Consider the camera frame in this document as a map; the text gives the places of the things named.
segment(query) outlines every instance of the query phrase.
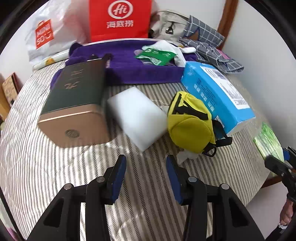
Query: gray checkered fabric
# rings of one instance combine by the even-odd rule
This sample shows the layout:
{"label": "gray checkered fabric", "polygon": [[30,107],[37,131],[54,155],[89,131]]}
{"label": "gray checkered fabric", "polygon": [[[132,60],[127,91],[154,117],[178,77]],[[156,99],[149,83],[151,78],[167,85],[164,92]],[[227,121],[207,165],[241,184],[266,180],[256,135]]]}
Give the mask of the gray checkered fabric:
{"label": "gray checkered fabric", "polygon": [[196,31],[199,31],[198,40],[200,42],[218,47],[224,41],[224,36],[218,33],[217,30],[190,15],[182,37],[190,37]]}
{"label": "gray checkered fabric", "polygon": [[225,59],[216,48],[207,43],[184,38],[180,38],[179,42],[181,42],[185,47],[196,48],[196,61],[211,64],[223,73],[234,74],[239,73],[244,69],[244,67],[236,60],[232,58]]}

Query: barcode label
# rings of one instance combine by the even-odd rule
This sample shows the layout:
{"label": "barcode label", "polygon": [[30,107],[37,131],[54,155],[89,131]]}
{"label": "barcode label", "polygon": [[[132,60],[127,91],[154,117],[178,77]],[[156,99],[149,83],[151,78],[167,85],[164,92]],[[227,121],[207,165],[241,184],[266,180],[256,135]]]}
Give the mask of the barcode label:
{"label": "barcode label", "polygon": [[240,92],[238,92],[237,89],[229,82],[229,80],[217,69],[204,66],[201,66],[201,68],[217,83],[217,85],[224,91],[224,93],[228,96],[237,109],[240,110],[250,108]]}
{"label": "barcode label", "polygon": [[219,70],[217,69],[211,69],[207,67],[201,67],[211,78],[220,78],[223,80],[226,80],[227,78],[220,73]]}

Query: bed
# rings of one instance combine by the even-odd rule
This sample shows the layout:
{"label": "bed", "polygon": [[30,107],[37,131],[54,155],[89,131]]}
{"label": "bed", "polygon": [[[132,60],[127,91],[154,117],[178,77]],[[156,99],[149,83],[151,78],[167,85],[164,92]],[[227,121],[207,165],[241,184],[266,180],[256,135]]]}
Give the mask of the bed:
{"label": "bed", "polygon": [[[117,157],[127,157],[125,179],[118,200],[106,206],[111,240],[180,240],[187,207],[174,199],[165,168],[168,154],[180,149],[168,134],[140,152],[112,120],[112,141],[94,146],[59,148],[37,126],[60,61],[35,71],[13,104],[0,139],[0,186],[21,234],[26,239],[54,196],[66,183],[89,183],[114,165]],[[269,171],[253,142],[260,123],[266,121],[248,92],[234,75],[228,76],[256,112],[256,120],[234,134],[231,146],[218,148],[210,158],[199,155],[187,159],[183,167],[204,183],[227,183],[244,205],[261,188]],[[133,85],[107,87],[113,96]],[[159,107],[168,106],[181,83],[137,85]],[[212,210],[208,205],[207,235],[212,233]],[[85,240],[85,206],[81,208],[81,240]]]}

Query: human hand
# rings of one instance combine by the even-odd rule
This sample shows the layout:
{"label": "human hand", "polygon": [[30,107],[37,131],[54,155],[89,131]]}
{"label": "human hand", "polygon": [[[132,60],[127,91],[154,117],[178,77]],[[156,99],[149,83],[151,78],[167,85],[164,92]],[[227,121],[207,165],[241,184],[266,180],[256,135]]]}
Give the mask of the human hand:
{"label": "human hand", "polygon": [[293,216],[293,202],[287,199],[280,214],[280,223],[282,225],[288,225],[291,222],[292,216]]}

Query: tissue box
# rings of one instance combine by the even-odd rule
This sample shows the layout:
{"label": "tissue box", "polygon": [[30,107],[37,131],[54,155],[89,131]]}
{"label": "tissue box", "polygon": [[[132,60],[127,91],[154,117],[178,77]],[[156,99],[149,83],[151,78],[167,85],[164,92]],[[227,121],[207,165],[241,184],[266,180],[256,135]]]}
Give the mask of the tissue box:
{"label": "tissue box", "polygon": [[181,79],[187,91],[202,100],[227,135],[232,135],[255,118],[248,103],[215,67],[188,61]]}

